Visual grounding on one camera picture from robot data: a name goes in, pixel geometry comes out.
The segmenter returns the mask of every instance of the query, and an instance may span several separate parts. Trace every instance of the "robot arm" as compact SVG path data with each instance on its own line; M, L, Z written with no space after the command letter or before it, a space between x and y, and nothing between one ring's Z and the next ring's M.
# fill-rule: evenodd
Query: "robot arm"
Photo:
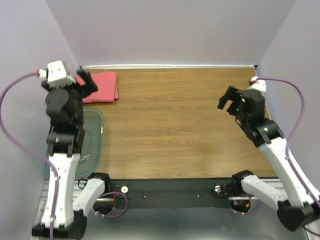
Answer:
M245 170L232 176L228 191L231 194L248 193L260 199L273 209L281 223L290 231L295 231L320 217L320 209L291 168L286 157L287 140L276 122L265 118L266 83L263 80L250 80L251 86L239 90L230 86L219 100L219 109L223 109L228 100L232 104L227 109L246 136L267 157L279 177L285 192L260 181L252 172ZM292 153L289 157L299 175L319 200L320 192L310 183Z
M53 222L55 238L81 239L86 231L90 209L97 198L111 188L108 174L93 173L73 202L75 174L85 136L82 99L98 90L90 73L78 70L77 74L85 85L79 85L70 76L62 61L51 62L47 69L38 70L38 77L45 78L41 86L48 91L45 98L46 113L50 117L47 152L58 172L59 189L55 194L56 178L50 169L45 211L41 223L32 229L33 236L49 237L50 224ZM54 206L52 202L55 197L57 201ZM51 217L52 208L55 208L54 219Z

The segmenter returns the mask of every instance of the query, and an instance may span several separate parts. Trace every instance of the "clear plastic container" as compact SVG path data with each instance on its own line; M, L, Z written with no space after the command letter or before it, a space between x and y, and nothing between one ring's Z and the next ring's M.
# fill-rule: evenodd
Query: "clear plastic container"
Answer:
M102 152L104 117L102 113L91 107L83 109L85 129L80 161L75 171L75 178L84 178L97 170ZM50 166L45 165L49 176Z

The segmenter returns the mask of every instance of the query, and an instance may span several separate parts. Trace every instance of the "wooden table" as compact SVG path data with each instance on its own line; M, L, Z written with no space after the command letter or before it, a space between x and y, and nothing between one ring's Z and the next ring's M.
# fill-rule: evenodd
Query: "wooden table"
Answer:
M245 169L276 175L228 106L217 109L229 85L248 87L252 68L114 71L119 100L86 105L104 117L97 172L125 179L230 177Z

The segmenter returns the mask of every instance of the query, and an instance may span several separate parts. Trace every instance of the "purple cable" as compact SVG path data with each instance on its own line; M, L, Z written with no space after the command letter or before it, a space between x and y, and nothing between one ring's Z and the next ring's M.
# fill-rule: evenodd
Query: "purple cable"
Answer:
M40 153L36 152L35 150L27 147L26 145L24 145L23 143L19 142L15 137L13 137L7 130L7 128L5 127L4 123L3 123L3 119L2 119L2 114L1 114L1 109L2 109L2 104L4 101L4 98L7 94L7 92L9 91L9 89L11 89L14 85L16 85L17 83L21 82L22 80L26 79L26 78L30 78L33 76L36 76L37 73L29 73L27 75L24 75L22 77L20 77L19 79L13 81L12 83L10 83L2 92L1 96L0 96L0 128L3 132L3 134L12 142L14 143L16 146L18 146L19 148L21 148L22 150L26 151L27 153L36 156L37 158L42 159L43 161L45 161L47 164L50 165L50 167L53 169L53 173L54 176L56 177L56 179L58 179L58 172L57 169L55 168L55 166L53 165L53 163L51 161L49 161L49 159L47 159L45 156L41 155ZM59 181L56 180L55 181L55 185L54 185L54 195L53 195L53 201L52 201L52 208L51 208L51 217L53 219L55 219L55 212L56 212L56 204L57 204L57 197L58 197L58 190L59 190ZM50 240L54 240L54 223L51 222L50 223L50 230L49 230L49 234L50 234Z
M107 193L104 193L100 196L100 198L102 197L105 197L105 196L110 196L110 195L114 195L114 194L118 194L118 195L121 195L122 197L124 197L124 200L125 200L125 204L124 204L124 208L122 210L122 212L116 214L116 215L112 215L112 216L109 216L109 215L104 215L104 214L101 214L100 212L96 211L95 214L105 218L105 219L115 219L115 218L118 218L120 217L121 215L123 215L126 210L128 209L128 199L126 197L125 194L123 194L122 192L119 192L119 191L111 191L111 192L107 192Z
M292 87L295 88L295 90L299 93L300 96L300 100L301 100L301 110L300 110L300 114L298 119L296 120L292 131L289 134L289 137L286 140L286 145L285 145L285 155L286 158L289 162L290 167L292 168L293 172L295 173L296 177L299 179L300 183L303 185L303 187L305 188L305 190L308 192L308 194L310 195L310 197L312 198L312 200L315 202L315 204L317 204L317 206L320 208L320 202L318 201L317 197L311 192L310 188L308 187L308 185L305 183L305 181L303 180L303 178L300 176L299 172L297 171L296 167L294 166L292 160L290 159L289 156L289 146L290 143L292 141L292 138L297 130L297 128L299 127L301 120L304 116L305 113L305 99L304 96L302 95L302 92L300 91L300 89L292 82L286 81L286 80L281 80L281 79L276 79L276 78L264 78L264 77L259 77L257 78L258 80L267 80L267 81L275 81L275 82L282 82L282 83L286 83L291 85Z
M306 230L307 232L309 232L309 233L317 236L317 237L320 237L320 234L319 234L319 233L316 233L315 231L312 231L312 230L306 228L305 226L303 227L303 229Z

